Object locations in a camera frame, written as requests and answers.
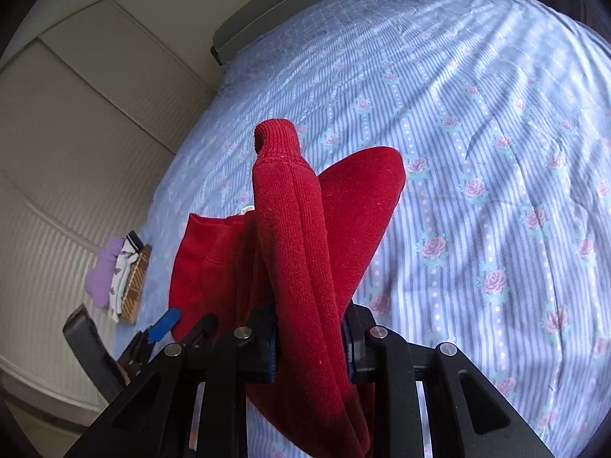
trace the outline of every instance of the floral bedspread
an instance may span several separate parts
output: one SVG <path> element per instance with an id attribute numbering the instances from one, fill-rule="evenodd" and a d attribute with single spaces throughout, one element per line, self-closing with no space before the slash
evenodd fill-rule
<path id="1" fill-rule="evenodd" d="M 305 10 L 229 66 L 161 182 L 135 329 L 167 308 L 188 214 L 253 204 L 258 122 L 294 122 L 317 172 L 393 146 L 408 181 L 355 301 L 410 342 L 456 343 L 555 456 L 577 456 L 611 408 L 610 53 L 534 0 Z M 118 327 L 117 350 L 133 334 Z M 248 411 L 251 456 L 302 455 Z"/>

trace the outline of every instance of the folded red fabric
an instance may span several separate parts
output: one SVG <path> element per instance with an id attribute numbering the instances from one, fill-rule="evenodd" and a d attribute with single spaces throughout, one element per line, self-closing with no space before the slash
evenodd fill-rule
<path id="1" fill-rule="evenodd" d="M 183 312 L 173 335 L 206 313 L 227 332 L 273 291 L 282 355 L 273 384 L 248 388 L 251 401 L 311 456 L 363 457 L 373 393 L 348 380 L 340 320 L 404 186 L 401 156 L 370 148 L 316 177 L 283 119 L 257 126 L 255 150 L 255 211 L 189 217 L 170 284 Z"/>

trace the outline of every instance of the bed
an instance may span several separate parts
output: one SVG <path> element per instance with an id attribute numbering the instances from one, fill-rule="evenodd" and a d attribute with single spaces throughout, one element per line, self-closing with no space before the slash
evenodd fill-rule
<path id="1" fill-rule="evenodd" d="M 165 312 L 189 213 L 253 204 L 253 128 L 287 118 L 317 173 L 369 146 L 404 158 L 354 301 L 410 342 L 457 344 L 578 456 L 611 408 L 609 44 L 535 0 L 319 0 L 252 39 L 157 189 L 116 350 Z M 251 456 L 302 456 L 248 414 Z"/>

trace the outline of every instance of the purple cloth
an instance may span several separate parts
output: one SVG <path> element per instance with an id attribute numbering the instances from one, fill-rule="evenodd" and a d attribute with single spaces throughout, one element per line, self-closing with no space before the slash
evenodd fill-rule
<path id="1" fill-rule="evenodd" d="M 106 246 L 96 253 L 97 259 L 94 267 L 85 276 L 85 291 L 94 300 L 98 308 L 108 306 L 108 297 L 111 290 L 112 276 L 117 264 L 118 254 L 123 248 L 123 237 L 109 237 Z"/>

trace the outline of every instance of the brown woven box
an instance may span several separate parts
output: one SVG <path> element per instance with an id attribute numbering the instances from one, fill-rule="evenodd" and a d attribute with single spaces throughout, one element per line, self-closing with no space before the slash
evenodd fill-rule
<path id="1" fill-rule="evenodd" d="M 144 287 L 144 278 L 149 268 L 151 251 L 151 246 L 145 245 L 138 259 L 131 266 L 125 292 L 123 293 L 123 303 L 121 303 L 121 315 L 119 317 L 121 320 L 135 323 L 136 317 L 138 317 L 142 288 Z"/>

